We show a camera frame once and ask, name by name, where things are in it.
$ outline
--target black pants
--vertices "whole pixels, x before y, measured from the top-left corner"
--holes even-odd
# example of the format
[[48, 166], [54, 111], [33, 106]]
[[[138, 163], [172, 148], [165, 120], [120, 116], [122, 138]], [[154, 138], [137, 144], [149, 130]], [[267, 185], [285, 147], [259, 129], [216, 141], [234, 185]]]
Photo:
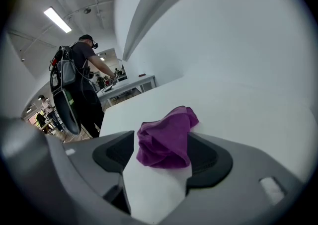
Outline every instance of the black pants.
[[62, 130], [63, 130], [63, 127], [62, 127], [62, 125], [60, 124], [58, 118], [56, 117], [54, 111], [52, 111], [51, 113], [49, 113], [49, 114], [48, 114], [48, 117], [49, 117], [50, 119], [52, 119], [52, 122], [53, 122], [54, 126], [55, 126], [56, 128], [58, 128], [59, 131], [62, 131]]
[[85, 90], [83, 93], [80, 91], [71, 94], [81, 124], [93, 138], [98, 138], [99, 132], [95, 124], [101, 128], [104, 112], [96, 93], [93, 90]]

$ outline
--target fluorescent light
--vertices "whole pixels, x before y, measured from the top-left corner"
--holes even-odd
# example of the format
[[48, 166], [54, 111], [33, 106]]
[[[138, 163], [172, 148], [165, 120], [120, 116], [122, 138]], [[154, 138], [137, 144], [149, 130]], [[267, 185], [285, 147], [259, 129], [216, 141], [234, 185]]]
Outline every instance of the fluorescent light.
[[53, 10], [52, 7], [49, 7], [44, 14], [46, 14], [54, 23], [56, 23], [63, 31], [66, 33], [70, 32], [72, 29], [61, 19], [61, 17]]

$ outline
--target ceiling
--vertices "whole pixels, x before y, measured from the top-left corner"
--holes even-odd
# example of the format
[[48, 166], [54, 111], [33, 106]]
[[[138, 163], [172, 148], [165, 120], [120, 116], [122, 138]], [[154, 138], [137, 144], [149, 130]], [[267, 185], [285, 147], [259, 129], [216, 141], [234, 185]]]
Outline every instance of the ceiling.
[[[65, 33], [43, 13], [50, 6], [71, 32]], [[91, 12], [84, 14], [88, 6]], [[94, 37], [112, 30], [113, 0], [18, 0], [8, 23], [12, 43], [35, 78], [47, 71], [58, 46], [70, 45], [83, 34]]]

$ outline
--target white desk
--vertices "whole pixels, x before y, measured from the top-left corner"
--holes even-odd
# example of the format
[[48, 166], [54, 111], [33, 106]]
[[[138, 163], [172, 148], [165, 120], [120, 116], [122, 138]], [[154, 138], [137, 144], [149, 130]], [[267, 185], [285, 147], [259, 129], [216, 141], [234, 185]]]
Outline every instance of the white desk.
[[183, 77], [106, 110], [101, 136], [135, 131], [134, 153], [123, 172], [132, 217], [158, 223], [184, 199], [190, 167], [156, 169], [136, 160], [141, 123], [180, 105], [191, 107], [200, 121], [193, 132], [257, 147], [307, 180], [317, 150], [317, 124], [307, 107], [246, 86], [203, 80], [190, 88], [192, 82]]
[[128, 79], [125, 79], [123, 81], [117, 82], [110, 91], [103, 92], [103, 90], [100, 90], [97, 93], [97, 97], [100, 101], [107, 99], [110, 106], [113, 104], [111, 103], [110, 99], [116, 96], [119, 96], [120, 94], [129, 91], [135, 87], [141, 86], [143, 84], [150, 83], [151, 88], [155, 88], [155, 76], [154, 75], [145, 75], [141, 77], [130, 77]]

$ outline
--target purple towel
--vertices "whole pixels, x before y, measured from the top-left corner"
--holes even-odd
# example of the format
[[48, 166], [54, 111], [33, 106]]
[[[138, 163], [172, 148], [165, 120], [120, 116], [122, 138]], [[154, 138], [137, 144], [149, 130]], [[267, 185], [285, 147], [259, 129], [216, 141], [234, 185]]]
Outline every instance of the purple towel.
[[137, 132], [140, 147], [137, 160], [156, 168], [189, 166], [187, 135], [198, 122], [191, 108], [180, 106], [160, 121], [142, 123]]

